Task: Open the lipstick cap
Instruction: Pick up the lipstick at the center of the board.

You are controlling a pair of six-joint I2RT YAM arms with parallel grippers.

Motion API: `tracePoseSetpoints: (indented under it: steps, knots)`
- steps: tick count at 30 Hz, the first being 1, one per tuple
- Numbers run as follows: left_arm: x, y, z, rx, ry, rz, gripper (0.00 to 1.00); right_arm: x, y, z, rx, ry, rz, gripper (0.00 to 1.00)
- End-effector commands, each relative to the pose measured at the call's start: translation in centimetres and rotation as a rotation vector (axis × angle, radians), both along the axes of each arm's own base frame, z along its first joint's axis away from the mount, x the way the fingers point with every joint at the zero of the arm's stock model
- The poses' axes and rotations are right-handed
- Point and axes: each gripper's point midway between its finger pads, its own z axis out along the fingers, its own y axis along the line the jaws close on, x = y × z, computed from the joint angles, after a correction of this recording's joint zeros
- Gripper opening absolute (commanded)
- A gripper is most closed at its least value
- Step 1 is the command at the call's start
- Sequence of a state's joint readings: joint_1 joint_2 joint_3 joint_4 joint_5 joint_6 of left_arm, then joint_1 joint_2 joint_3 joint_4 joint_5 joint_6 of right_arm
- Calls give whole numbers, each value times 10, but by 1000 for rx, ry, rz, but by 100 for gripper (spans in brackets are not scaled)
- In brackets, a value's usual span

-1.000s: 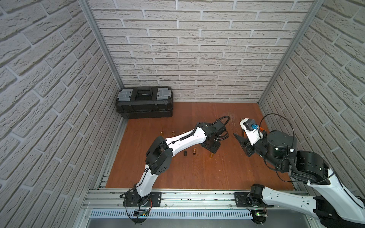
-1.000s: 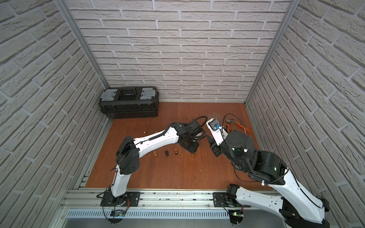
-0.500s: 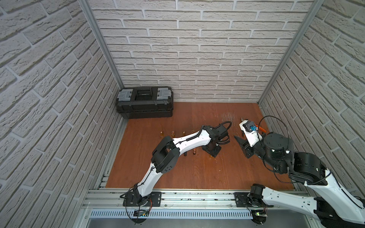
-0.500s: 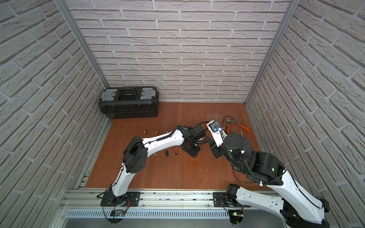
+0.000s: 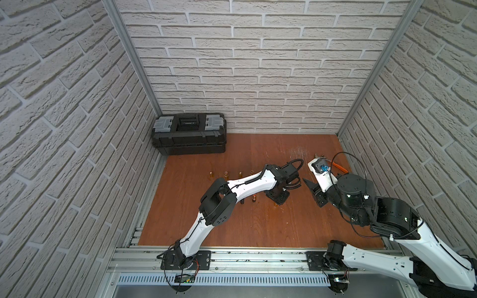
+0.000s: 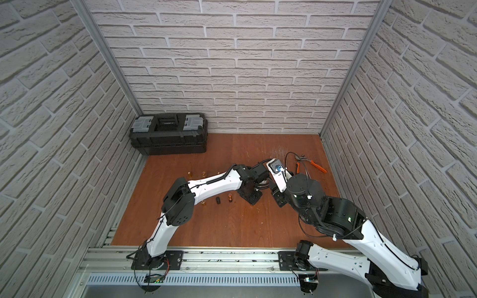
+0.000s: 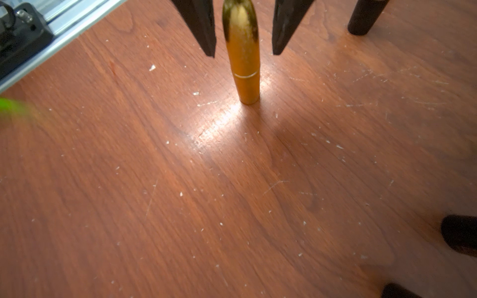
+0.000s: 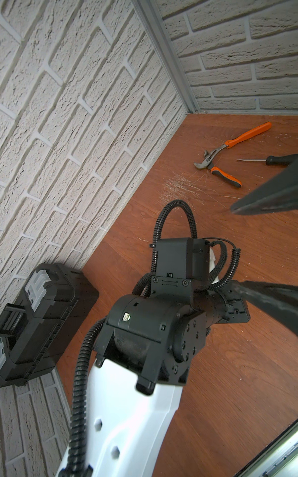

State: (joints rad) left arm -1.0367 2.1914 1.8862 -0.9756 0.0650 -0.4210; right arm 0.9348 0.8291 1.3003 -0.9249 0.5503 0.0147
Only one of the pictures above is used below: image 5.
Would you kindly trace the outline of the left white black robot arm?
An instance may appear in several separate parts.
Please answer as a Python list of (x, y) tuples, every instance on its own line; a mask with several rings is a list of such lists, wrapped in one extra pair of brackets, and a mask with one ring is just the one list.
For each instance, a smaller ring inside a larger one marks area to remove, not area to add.
[(266, 164), (257, 174), (239, 180), (218, 178), (201, 198), (195, 223), (188, 233), (157, 256), (166, 270), (188, 269), (197, 265), (200, 246), (213, 228), (225, 223), (236, 204), (264, 192), (275, 204), (282, 205), (292, 189), (301, 187), (299, 170), (304, 160), (295, 159), (283, 166)]

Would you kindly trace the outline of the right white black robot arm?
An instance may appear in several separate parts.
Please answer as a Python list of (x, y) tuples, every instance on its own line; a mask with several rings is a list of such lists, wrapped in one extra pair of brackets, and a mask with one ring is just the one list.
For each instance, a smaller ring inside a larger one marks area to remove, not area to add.
[(359, 175), (336, 178), (329, 172), (305, 180), (319, 207), (331, 204), (352, 227), (369, 227), (375, 237), (407, 248), (409, 257), (368, 252), (333, 240), (323, 263), (334, 271), (367, 269), (408, 283), (427, 298), (474, 298), (477, 261), (463, 257), (443, 242), (420, 214), (397, 198), (376, 195), (375, 185)]

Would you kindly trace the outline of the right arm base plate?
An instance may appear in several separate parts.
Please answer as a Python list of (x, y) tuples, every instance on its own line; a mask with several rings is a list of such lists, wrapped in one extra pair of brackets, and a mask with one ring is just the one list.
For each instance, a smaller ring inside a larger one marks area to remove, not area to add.
[(305, 253), (309, 271), (357, 271), (357, 268), (347, 267), (342, 261), (342, 255), (328, 252), (310, 251)]

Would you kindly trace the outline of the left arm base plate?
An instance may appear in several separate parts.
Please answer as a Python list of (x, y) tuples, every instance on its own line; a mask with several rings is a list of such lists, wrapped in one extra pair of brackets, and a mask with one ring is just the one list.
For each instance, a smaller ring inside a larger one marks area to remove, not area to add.
[(157, 257), (161, 260), (161, 270), (209, 270), (211, 263), (211, 251), (200, 250), (191, 257), (184, 257), (181, 253), (167, 251), (162, 256)]

